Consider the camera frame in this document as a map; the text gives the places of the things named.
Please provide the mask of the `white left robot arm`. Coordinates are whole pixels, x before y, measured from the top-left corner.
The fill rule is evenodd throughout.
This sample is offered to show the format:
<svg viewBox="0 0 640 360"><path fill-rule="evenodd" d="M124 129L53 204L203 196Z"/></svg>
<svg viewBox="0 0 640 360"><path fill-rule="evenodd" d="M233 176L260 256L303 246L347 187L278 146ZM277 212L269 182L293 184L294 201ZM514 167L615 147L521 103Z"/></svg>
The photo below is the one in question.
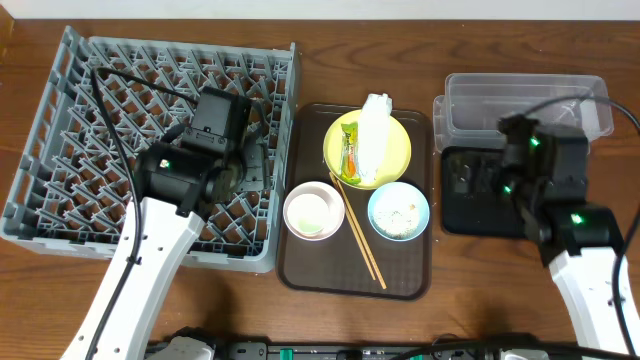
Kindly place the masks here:
<svg viewBox="0 0 640 360"><path fill-rule="evenodd" d="M187 126L141 151L115 254L66 359L141 359L185 255L213 207L269 188L257 99L205 88Z"/></svg>

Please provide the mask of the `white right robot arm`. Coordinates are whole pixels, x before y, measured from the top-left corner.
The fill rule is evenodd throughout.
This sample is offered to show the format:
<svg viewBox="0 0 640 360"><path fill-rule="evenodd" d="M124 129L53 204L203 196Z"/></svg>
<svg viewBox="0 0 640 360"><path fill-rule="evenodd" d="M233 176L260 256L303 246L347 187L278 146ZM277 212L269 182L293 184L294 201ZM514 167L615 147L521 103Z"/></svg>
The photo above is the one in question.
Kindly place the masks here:
<svg viewBox="0 0 640 360"><path fill-rule="evenodd" d="M580 127L523 115L500 120L501 149L451 147L441 158L442 223L455 234L533 242L579 345L638 356L628 233L587 200L589 140Z"/></svg>

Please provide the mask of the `light blue bowl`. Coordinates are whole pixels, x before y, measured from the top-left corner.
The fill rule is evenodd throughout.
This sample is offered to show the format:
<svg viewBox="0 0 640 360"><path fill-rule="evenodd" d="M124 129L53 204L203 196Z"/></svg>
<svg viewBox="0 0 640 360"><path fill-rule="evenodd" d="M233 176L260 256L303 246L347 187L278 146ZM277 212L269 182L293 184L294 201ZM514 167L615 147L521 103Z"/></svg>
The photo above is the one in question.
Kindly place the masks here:
<svg viewBox="0 0 640 360"><path fill-rule="evenodd" d="M367 216L373 229L383 238L408 242L427 229L431 210L419 188L405 182L391 182L371 194Z"/></svg>

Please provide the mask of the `white small cup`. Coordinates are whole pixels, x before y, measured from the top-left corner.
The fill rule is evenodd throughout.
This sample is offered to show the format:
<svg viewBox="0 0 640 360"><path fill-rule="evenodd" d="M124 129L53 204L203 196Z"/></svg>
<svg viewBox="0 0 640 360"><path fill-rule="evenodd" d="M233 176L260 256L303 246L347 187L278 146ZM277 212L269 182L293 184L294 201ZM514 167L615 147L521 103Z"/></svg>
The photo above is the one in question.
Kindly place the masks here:
<svg viewBox="0 0 640 360"><path fill-rule="evenodd" d="M319 234L329 219L326 202L315 194L301 194L289 204L287 216L291 227L301 235Z"/></svg>

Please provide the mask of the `green snack wrapper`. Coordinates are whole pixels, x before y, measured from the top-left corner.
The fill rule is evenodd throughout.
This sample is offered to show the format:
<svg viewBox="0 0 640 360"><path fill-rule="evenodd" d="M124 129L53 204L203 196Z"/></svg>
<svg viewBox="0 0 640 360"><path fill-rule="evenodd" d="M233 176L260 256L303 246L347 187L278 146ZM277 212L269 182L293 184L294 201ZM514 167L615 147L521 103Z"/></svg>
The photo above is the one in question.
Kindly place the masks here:
<svg viewBox="0 0 640 360"><path fill-rule="evenodd" d="M358 184L361 178L356 164L356 147L358 141L358 124L356 122L341 125L341 160L340 179L347 184Z"/></svg>

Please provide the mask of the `white napkin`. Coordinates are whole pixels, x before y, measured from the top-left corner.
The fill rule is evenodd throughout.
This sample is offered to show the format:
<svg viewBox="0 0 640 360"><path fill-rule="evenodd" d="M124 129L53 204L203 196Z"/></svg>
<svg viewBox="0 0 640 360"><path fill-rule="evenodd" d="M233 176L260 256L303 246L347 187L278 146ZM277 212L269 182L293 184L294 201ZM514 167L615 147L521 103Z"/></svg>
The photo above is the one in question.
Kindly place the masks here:
<svg viewBox="0 0 640 360"><path fill-rule="evenodd" d="M358 119L356 163L363 184L372 184L384 160L390 129L392 99L386 94L368 95Z"/></svg>

